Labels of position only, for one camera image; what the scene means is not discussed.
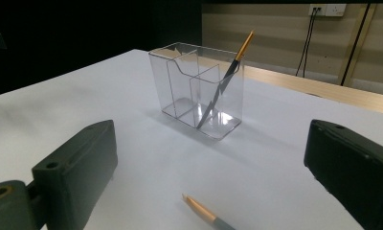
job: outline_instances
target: white tabletop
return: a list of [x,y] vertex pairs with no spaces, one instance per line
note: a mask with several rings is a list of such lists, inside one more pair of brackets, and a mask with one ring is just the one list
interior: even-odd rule
[[147,52],[132,50],[0,95],[0,182],[96,122],[115,124],[119,165],[85,229],[213,229],[193,196],[235,229],[362,229],[304,166],[310,121],[383,146],[383,114],[245,80],[242,124],[221,141],[160,111]]

